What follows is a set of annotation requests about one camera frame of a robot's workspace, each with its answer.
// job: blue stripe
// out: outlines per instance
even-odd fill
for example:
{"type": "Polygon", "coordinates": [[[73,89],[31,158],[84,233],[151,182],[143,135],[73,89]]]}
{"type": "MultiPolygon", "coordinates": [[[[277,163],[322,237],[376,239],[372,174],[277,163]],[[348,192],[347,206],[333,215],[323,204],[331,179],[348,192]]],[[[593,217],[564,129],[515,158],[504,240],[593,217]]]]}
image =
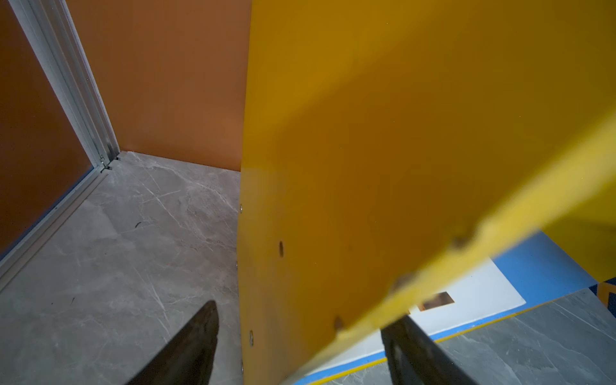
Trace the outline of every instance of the blue stripe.
{"type": "Polygon", "coordinates": [[[38,225],[38,224],[39,224],[39,222],[41,222],[41,221],[43,220],[43,218],[45,218],[45,217],[47,216],[47,214],[49,214],[49,213],[50,213],[50,212],[54,209],[54,207],[56,207],[56,206],[58,205],[58,203],[60,203],[60,201],[62,201],[62,200],[63,200],[63,199],[64,199],[64,198],[68,195],[68,193],[70,193],[71,191],[73,191],[73,189],[74,189],[75,187],[77,187],[77,185],[78,185],[78,184],[79,184],[79,183],[80,183],[80,182],[81,182],[81,181],[82,181],[82,180],[83,180],[83,179],[84,179],[84,178],[85,178],[85,177],[86,177],[86,176],[87,176],[90,172],[92,172],[92,170],[93,170],[93,169],[94,169],[94,167],[93,167],[93,166],[90,166],[90,168],[86,171],[86,173],[85,173],[85,174],[83,174],[83,175],[82,175],[82,176],[81,176],[81,177],[77,180],[77,182],[75,182],[75,183],[74,183],[71,187],[69,187],[69,188],[68,188],[68,190],[67,190],[64,194],[62,194],[62,196],[61,196],[60,198],[58,198],[58,200],[56,200],[56,201],[54,202],[54,204],[52,204],[52,205],[51,205],[51,207],[50,207],[50,208],[48,208],[47,210],[45,210],[45,212],[44,212],[44,213],[43,213],[43,214],[42,214],[42,215],[41,215],[41,216],[40,216],[40,217],[39,217],[39,218],[38,218],[38,219],[37,219],[37,220],[36,220],[33,224],[31,224],[31,225],[30,225],[30,227],[29,227],[29,228],[27,228],[27,229],[26,229],[26,230],[25,230],[25,231],[24,231],[24,232],[23,232],[23,233],[19,236],[19,238],[17,238],[17,239],[16,239],[13,243],[11,243],[11,244],[9,245],[9,247],[7,247],[7,248],[6,248],[6,249],[2,252],[2,254],[0,254],[0,261],[1,261],[1,260],[3,260],[3,259],[4,259],[4,257],[6,257],[6,256],[7,256],[7,254],[9,254],[9,253],[10,253],[10,251],[11,251],[11,250],[13,250],[13,249],[15,248],[15,246],[17,246],[17,244],[18,244],[18,243],[20,243],[20,242],[22,241],[22,239],[24,239],[24,238],[25,238],[25,236],[26,236],[26,235],[28,235],[28,233],[29,233],[29,232],[31,232],[31,231],[32,231],[32,229],[33,229],[33,228],[35,228],[35,227],[36,227],[36,225],[38,225]]]}
{"type": "MultiPolygon", "coordinates": [[[[516,288],[526,303],[514,309],[433,334],[430,338],[436,340],[449,337],[597,284],[597,281],[590,274],[543,232],[538,232],[519,245],[505,251],[494,259],[494,264],[516,288]]],[[[385,357],[385,352],[375,353],[344,365],[313,373],[299,380],[295,385],[310,384],[383,357],[385,357]]]]}

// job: wall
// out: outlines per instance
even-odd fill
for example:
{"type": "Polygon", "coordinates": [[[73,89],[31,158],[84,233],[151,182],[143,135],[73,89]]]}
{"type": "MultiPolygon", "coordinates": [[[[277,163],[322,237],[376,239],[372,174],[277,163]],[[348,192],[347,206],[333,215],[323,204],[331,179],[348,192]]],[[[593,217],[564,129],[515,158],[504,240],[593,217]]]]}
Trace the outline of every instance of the wall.
{"type": "Polygon", "coordinates": [[[122,150],[239,170],[249,0],[68,0],[122,150]]]}
{"type": "Polygon", "coordinates": [[[7,1],[0,42],[1,258],[91,164],[7,1]]]}

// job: blue trim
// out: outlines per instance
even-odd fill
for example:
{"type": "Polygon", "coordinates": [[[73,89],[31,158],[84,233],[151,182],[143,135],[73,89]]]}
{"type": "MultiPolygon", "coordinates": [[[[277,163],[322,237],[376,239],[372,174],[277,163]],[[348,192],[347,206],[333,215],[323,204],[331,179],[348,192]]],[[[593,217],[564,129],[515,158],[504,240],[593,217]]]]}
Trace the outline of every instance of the blue trim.
{"type": "Polygon", "coordinates": [[[28,235],[29,232],[32,231],[33,228],[36,227],[36,225],[39,224],[39,222],[41,222],[43,220],[43,218],[45,218],[47,216],[47,214],[49,214],[57,205],[58,203],[60,203],[60,201],[62,201],[67,195],[68,193],[70,193],[71,191],[73,191],[73,189],[75,187],[77,187],[77,185],[90,173],[92,172],[92,170],[94,169],[93,166],[90,166],[90,168],[86,171],[85,174],[83,174],[78,180],[77,182],[75,182],[71,187],[68,188],[68,190],[62,194],[62,196],[60,198],[58,198],[58,200],[56,200],[54,202],[54,204],[51,205],[50,208],[48,208],[47,210],[45,210],[45,212],[33,223],[30,225],[29,228],[27,228],[20,236],[19,238],[17,238],[15,241],[13,241],[13,243],[11,243],[9,245],[9,247],[7,247],[2,254],[0,254],[0,261],[4,259],[4,257],[7,256],[7,254],[13,250],[13,248],[15,248],[15,246],[17,246],[18,243],[20,243],[22,241],[22,239],[25,238],[26,235],[28,235]]]}
{"type": "Polygon", "coordinates": [[[371,362],[374,362],[374,361],[377,361],[383,358],[385,358],[385,352],[374,353],[362,359],[358,359],[358,360],[351,361],[349,363],[345,363],[345,364],[342,364],[342,365],[339,365],[333,368],[329,368],[329,369],[325,369],[322,371],[318,371],[316,373],[312,373],[311,375],[308,375],[300,379],[294,385],[312,384],[313,382],[318,381],[320,379],[335,376],[344,371],[351,370],[351,369],[360,367],[362,365],[366,365],[367,363],[371,363],[371,362]]]}
{"type": "MultiPolygon", "coordinates": [[[[505,251],[494,259],[494,264],[516,288],[526,303],[514,309],[433,334],[430,336],[432,339],[449,337],[597,284],[597,281],[590,274],[543,232],[538,232],[519,245],[505,251]]],[[[295,385],[310,384],[383,357],[385,357],[385,352],[375,353],[344,365],[313,373],[299,380],[295,385]]]]}

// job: gray tile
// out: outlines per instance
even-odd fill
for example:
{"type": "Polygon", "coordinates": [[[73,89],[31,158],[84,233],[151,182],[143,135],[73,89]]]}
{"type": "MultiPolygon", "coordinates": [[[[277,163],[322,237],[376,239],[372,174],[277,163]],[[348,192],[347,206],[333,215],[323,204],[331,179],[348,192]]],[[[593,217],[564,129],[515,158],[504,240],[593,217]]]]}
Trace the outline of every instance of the gray tile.
{"type": "Polygon", "coordinates": [[[241,384],[239,172],[123,153],[0,293],[0,383],[123,384],[214,299],[211,384],[241,384]]]}
{"type": "MultiPolygon", "coordinates": [[[[616,318],[588,289],[439,346],[478,384],[616,383],[616,318]]],[[[390,383],[381,363],[327,385],[390,383]]]]}

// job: orange wall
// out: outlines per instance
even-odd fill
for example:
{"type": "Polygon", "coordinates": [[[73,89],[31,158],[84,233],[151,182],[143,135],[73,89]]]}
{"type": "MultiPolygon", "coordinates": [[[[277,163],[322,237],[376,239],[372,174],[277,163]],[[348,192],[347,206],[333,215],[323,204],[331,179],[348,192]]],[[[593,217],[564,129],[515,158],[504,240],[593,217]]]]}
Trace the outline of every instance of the orange wall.
{"type": "Polygon", "coordinates": [[[122,150],[240,169],[249,0],[67,0],[122,150]]]}
{"type": "Polygon", "coordinates": [[[8,1],[0,1],[0,254],[91,167],[8,1]]]}

